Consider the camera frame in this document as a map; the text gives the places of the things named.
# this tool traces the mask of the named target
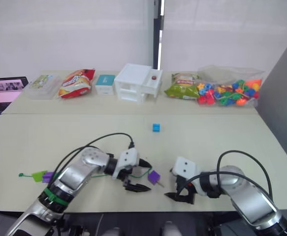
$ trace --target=laptop screen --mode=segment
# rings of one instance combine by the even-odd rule
[[[0,112],[4,111],[20,95],[27,83],[26,77],[0,79]]]

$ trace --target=red snack bag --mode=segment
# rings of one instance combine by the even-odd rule
[[[91,90],[95,70],[77,70],[69,74],[63,81],[58,95],[62,98],[77,97]]]

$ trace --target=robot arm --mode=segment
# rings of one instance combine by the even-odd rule
[[[220,171],[244,175],[235,166],[225,166]],[[183,157],[178,157],[172,172],[177,176],[177,189],[187,179],[204,173],[195,163]],[[231,198],[237,212],[257,235],[287,236],[287,220],[262,190],[238,176],[220,174],[220,180],[223,193]],[[219,197],[216,194],[219,192],[216,174],[200,177],[194,180],[191,185],[187,187],[189,192],[187,196],[177,196],[176,193],[166,193],[165,195],[175,201],[190,204],[193,204],[195,193],[211,198]]]
[[[52,225],[61,219],[69,203],[96,173],[105,173],[111,175],[113,179],[120,179],[128,191],[149,191],[150,188],[147,186],[133,185],[128,180],[128,175],[132,173],[134,166],[151,167],[148,162],[139,159],[134,147],[123,151],[118,160],[97,148],[85,148],[80,157],[60,173],[17,219],[7,235],[52,235],[54,232]]]

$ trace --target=table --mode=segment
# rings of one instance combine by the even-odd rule
[[[160,173],[165,188],[152,186],[144,177],[133,182],[152,190],[132,193],[124,190],[120,180],[94,178],[72,201],[67,212],[234,210],[227,196],[209,199],[197,195],[195,204],[189,205],[163,195],[175,191],[175,177],[169,169],[177,156],[196,162],[203,170],[212,170],[219,155],[229,149],[246,151],[260,160],[272,180],[277,207],[287,209],[287,155],[254,109],[202,109],[192,101],[163,96],[142,105],[113,98],[90,94],[89,98],[81,96],[67,103],[36,101],[36,109],[24,97],[12,103],[0,116],[0,210],[24,211],[45,188],[45,184],[35,183],[31,178],[18,177],[19,173],[53,170],[74,148],[116,131],[127,132],[134,138],[141,158]],[[93,103],[101,99],[109,108]],[[165,104],[181,107],[177,110],[161,107]],[[160,133],[152,132],[153,123],[161,124]],[[118,157],[127,148],[128,139],[110,137],[96,146]],[[252,160],[230,154],[222,163],[227,164],[240,167],[267,188],[262,170]],[[135,169],[133,174],[143,171]]]

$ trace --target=purple plastic piece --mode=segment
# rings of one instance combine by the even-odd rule
[[[46,172],[43,175],[43,183],[49,183],[54,172]]]
[[[148,180],[153,184],[155,185],[158,181],[159,181],[159,178],[161,176],[156,172],[156,171],[152,171],[151,173],[148,174]]]

